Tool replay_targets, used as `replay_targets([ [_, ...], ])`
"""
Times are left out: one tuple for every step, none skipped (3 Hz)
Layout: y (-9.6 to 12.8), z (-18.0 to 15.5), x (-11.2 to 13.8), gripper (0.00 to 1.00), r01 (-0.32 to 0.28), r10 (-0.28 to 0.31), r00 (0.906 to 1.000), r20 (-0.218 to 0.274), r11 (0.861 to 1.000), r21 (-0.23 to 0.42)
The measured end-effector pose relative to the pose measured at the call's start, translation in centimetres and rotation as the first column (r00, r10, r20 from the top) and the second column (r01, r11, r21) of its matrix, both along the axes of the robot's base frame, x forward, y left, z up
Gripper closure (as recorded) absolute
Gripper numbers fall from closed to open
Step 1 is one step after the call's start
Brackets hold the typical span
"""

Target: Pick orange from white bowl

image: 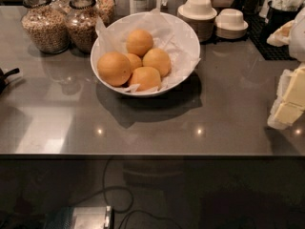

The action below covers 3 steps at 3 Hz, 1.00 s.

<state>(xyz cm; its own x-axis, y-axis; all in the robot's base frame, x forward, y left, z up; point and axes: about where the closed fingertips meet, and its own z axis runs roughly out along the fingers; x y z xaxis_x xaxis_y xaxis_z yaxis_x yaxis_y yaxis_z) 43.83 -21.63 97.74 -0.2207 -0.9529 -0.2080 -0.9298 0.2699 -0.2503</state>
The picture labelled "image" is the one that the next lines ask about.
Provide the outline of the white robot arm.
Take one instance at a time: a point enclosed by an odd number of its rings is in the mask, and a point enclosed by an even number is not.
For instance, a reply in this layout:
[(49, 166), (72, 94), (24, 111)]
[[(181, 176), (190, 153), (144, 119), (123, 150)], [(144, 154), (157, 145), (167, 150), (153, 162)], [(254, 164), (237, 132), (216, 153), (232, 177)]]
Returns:
[(280, 76), (267, 120), (270, 127), (284, 130), (305, 113), (305, 9), (272, 33), (267, 43), (277, 47), (287, 45), (289, 56), (300, 62), (295, 70), (284, 70)]

